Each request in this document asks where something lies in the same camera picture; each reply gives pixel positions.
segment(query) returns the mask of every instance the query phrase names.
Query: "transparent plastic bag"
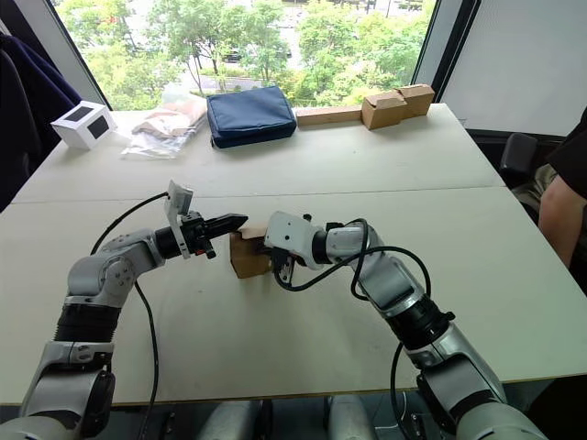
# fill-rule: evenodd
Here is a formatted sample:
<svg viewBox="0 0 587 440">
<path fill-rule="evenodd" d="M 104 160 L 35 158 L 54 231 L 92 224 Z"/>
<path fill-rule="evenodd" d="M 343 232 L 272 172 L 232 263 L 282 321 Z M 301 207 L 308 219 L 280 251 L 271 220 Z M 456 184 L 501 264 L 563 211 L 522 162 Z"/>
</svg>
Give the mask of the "transparent plastic bag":
<svg viewBox="0 0 587 440">
<path fill-rule="evenodd" d="M 168 84 L 162 103 L 132 129 L 124 158 L 175 159 L 205 122 L 206 100 Z"/>
</svg>

